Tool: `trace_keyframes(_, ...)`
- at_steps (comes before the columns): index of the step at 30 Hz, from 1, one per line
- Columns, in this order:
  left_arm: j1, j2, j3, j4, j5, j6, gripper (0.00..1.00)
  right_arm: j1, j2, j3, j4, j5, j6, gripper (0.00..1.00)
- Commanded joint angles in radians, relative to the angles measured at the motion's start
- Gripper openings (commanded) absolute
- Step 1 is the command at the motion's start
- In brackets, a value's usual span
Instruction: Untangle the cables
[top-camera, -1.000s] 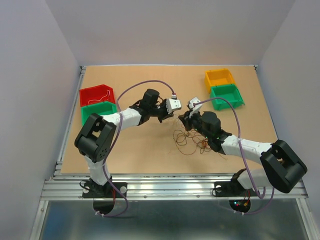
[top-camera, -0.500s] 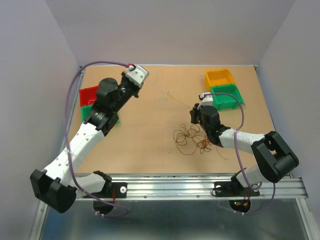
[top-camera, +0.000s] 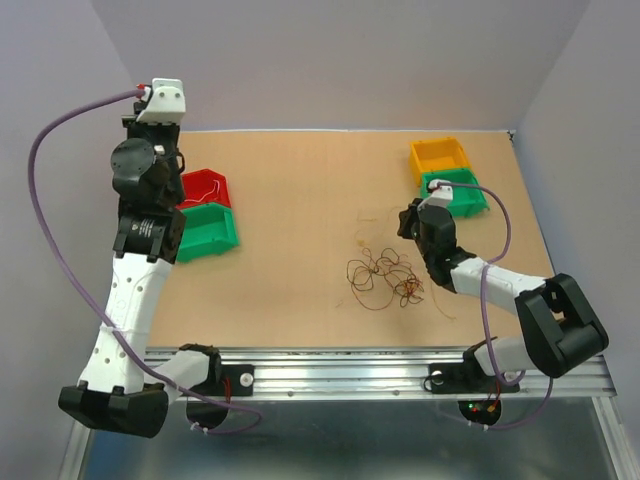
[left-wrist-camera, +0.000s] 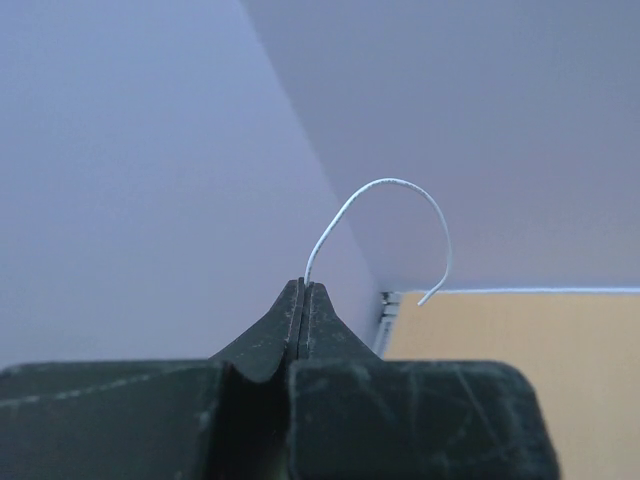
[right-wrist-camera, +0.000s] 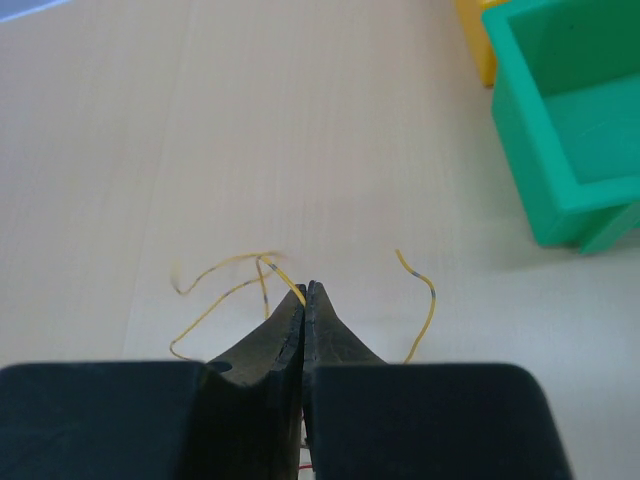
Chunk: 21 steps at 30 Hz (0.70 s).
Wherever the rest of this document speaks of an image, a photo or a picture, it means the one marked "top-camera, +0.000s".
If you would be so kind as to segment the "red plastic bin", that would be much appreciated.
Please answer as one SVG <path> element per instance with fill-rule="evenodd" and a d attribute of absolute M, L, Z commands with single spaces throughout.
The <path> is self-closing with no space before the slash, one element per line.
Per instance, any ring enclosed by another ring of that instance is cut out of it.
<path fill-rule="evenodd" d="M 177 205 L 180 210 L 215 203 L 231 207 L 227 179 L 211 169 L 200 169 L 181 176 L 185 200 Z"/>

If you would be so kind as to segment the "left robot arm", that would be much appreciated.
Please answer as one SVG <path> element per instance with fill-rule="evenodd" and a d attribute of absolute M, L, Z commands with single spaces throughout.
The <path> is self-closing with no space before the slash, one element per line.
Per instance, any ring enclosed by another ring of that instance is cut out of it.
<path fill-rule="evenodd" d="M 144 365 L 160 293 L 175 264 L 186 217 L 178 148 L 184 102 L 158 107 L 137 102 L 122 119 L 127 138 L 111 155 L 119 195 L 108 318 L 74 386 L 62 388 L 59 407 L 96 430 L 156 436 L 182 388 L 215 392 L 222 382 L 219 351 L 187 344 L 157 370 Z"/>

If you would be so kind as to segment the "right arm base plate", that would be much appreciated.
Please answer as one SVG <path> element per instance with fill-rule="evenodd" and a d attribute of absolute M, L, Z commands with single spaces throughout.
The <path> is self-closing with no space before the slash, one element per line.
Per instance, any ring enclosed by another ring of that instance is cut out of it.
<path fill-rule="evenodd" d="M 502 385 L 480 367 L 467 367 L 463 363 L 433 363 L 423 380 L 423 389 L 436 395 L 518 393 L 520 385 Z"/>

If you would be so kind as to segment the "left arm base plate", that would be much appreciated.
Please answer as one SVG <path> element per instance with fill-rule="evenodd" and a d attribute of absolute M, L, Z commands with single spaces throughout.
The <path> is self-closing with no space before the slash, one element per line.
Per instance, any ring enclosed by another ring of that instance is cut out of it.
<path fill-rule="evenodd" d="M 252 397 L 254 370 L 251 364 L 222 364 L 210 368 L 206 379 L 190 390 L 209 397 Z"/>

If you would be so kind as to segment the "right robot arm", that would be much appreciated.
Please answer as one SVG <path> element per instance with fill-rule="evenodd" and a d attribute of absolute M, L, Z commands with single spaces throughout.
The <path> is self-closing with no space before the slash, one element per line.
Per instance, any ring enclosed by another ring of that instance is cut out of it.
<path fill-rule="evenodd" d="M 460 379 L 472 390 L 507 372 L 538 370 L 557 379 L 608 348 L 608 333 L 573 277 L 524 275 L 464 250 L 446 208 L 414 200 L 400 212 L 397 234 L 416 244 L 437 286 L 476 297 L 482 307 L 497 306 L 519 322 L 520 335 L 487 334 L 464 352 L 456 370 L 443 372 L 444 379 Z"/>

